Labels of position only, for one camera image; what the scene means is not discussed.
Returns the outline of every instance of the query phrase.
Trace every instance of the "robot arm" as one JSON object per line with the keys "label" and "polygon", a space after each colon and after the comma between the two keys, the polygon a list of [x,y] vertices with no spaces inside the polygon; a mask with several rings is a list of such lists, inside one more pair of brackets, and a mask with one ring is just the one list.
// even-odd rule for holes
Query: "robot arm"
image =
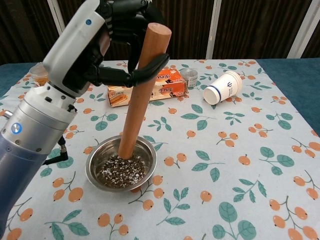
{"label": "robot arm", "polygon": [[[163,24],[163,18],[148,1],[86,0],[43,60],[50,82],[31,88],[14,113],[6,112],[0,131],[0,239],[11,208],[57,142],[67,156],[62,135],[77,114],[76,97],[90,83],[136,86],[167,64],[169,56],[162,54],[135,70],[149,22]],[[100,66],[111,40],[130,44],[128,72]]]}

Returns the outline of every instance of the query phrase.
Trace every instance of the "wooden rolling pin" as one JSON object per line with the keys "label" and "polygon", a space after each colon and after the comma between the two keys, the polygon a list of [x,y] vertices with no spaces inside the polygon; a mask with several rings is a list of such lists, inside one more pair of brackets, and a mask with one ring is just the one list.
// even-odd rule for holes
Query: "wooden rolling pin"
{"label": "wooden rolling pin", "polygon": [[[154,22],[148,24],[138,69],[145,67],[155,57],[167,51],[171,34],[171,30],[162,24]],[[123,159],[132,156],[155,82],[156,78],[133,87],[118,152]]]}

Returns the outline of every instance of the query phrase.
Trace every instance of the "metal bowl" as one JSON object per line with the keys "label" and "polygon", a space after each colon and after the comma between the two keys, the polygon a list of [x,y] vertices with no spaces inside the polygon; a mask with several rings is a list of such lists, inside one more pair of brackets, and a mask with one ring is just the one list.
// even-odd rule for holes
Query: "metal bowl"
{"label": "metal bowl", "polygon": [[121,135],[113,136],[107,140],[101,142],[96,146],[90,153],[86,165],[85,173],[90,183],[100,190],[106,192],[126,192],[135,189],[142,184],[144,184],[154,173],[157,165],[157,153],[150,142],[142,137],[137,138],[135,147],[133,149],[133,154],[140,156],[145,163],[145,175],[137,183],[123,187],[123,188],[112,188],[101,183],[97,177],[98,167],[104,163],[106,159],[111,156],[117,155],[120,145]]}

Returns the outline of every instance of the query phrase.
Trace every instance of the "floral tablecloth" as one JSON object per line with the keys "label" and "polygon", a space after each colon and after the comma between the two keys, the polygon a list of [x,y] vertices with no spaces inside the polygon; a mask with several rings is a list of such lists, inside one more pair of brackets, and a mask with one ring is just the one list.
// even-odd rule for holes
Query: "floral tablecloth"
{"label": "floral tablecloth", "polygon": [[[40,168],[12,208],[3,239],[319,237],[320,139],[258,63],[171,60],[168,67],[196,69],[198,82],[184,97],[148,106],[139,135],[157,152],[152,178],[127,193],[88,182],[89,153],[123,130],[128,110],[109,106],[106,86],[91,86],[64,134],[69,159]],[[242,92],[208,105],[204,88],[227,70],[241,76]],[[33,86],[27,74],[0,98],[0,108],[13,111]],[[0,117],[1,127],[5,122]],[[49,158],[57,154],[58,147]]]}

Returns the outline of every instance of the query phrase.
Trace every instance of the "snack box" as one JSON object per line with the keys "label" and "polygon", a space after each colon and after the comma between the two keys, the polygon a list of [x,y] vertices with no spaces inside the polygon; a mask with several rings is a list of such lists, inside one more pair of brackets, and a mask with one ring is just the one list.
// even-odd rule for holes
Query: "snack box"
{"label": "snack box", "polygon": [[[162,69],[156,77],[150,101],[181,97],[184,95],[185,80],[176,68]],[[108,98],[112,107],[128,105],[132,87],[108,86]]]}

